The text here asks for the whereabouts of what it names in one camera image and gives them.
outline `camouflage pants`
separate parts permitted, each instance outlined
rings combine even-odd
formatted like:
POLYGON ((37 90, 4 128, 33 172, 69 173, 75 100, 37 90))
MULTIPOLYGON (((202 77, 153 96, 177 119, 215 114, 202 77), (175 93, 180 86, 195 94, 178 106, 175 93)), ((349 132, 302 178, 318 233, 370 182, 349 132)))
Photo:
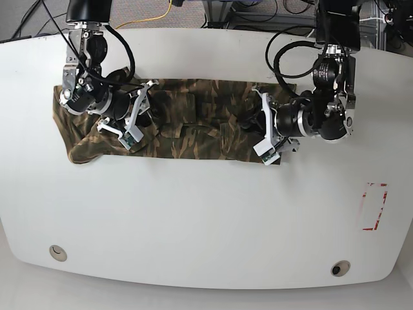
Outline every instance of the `camouflage pants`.
POLYGON ((100 116, 87 113, 75 116, 61 107, 61 87, 55 87, 54 120, 65 142, 69 160, 87 163, 106 154, 261 163, 253 146, 262 137, 241 130, 237 115, 261 104, 261 98, 251 90, 256 85, 281 104, 290 100, 277 84, 205 79, 161 79, 159 82, 149 93, 151 100, 163 107, 164 122, 161 126, 153 123, 139 126, 145 136, 130 150, 120 144, 115 134, 97 131, 100 116))

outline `floor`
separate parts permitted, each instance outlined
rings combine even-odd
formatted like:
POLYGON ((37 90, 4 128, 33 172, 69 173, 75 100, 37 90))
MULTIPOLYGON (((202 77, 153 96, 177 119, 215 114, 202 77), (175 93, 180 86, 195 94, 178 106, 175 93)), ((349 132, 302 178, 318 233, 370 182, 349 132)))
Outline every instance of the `floor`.
MULTIPOLYGON (((0 4, 0 41, 9 39, 14 30, 19 26, 20 20, 25 12, 30 8, 34 0, 2 0, 0 4)), ((45 0, 53 16, 66 12, 69 0, 45 0)), ((282 0, 263 0, 257 6, 248 10, 271 13, 275 12, 278 5, 279 13, 286 13, 282 5, 282 0)), ((288 0, 288 8, 293 11, 300 11, 306 4, 298 0, 288 0)), ((167 0, 114 0, 111 22, 113 26, 120 25, 125 21, 144 19, 148 17, 160 16, 168 8, 167 0)), ((31 20, 22 31, 22 36, 34 36, 42 25, 47 21, 47 15, 43 8, 39 7, 31 20)), ((61 28, 65 28, 65 17, 56 19, 61 28)), ((186 0, 181 8, 172 7, 171 12, 157 21, 139 23, 126 26, 125 28, 199 28, 205 21, 204 8, 201 1, 186 0)), ((48 25, 43 30, 44 33, 53 34, 56 32, 54 25, 48 25)))

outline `white tabletop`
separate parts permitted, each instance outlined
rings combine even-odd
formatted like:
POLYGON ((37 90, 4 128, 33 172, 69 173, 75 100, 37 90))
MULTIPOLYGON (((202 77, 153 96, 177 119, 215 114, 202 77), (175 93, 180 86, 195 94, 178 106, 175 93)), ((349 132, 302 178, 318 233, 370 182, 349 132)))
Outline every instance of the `white tabletop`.
MULTIPOLYGON (((276 83, 264 60, 270 34, 121 33, 141 78, 276 83)), ((109 73, 128 60, 106 38, 109 73)), ((295 39, 280 37, 270 53, 295 39)), ((351 284, 391 272, 413 218, 412 59, 359 52, 354 135, 337 145, 303 139, 279 167, 118 156, 74 165, 52 119, 65 52, 59 37, 0 45, 0 217, 18 259, 102 278, 223 289, 351 284), (378 229, 364 231, 376 222, 384 191, 378 229), (50 256, 55 244, 66 262, 50 256), (351 268, 336 278, 330 270, 341 260, 351 268)), ((300 73, 315 58, 299 48, 281 69, 300 73)), ((296 83, 313 87, 309 76, 296 83)))

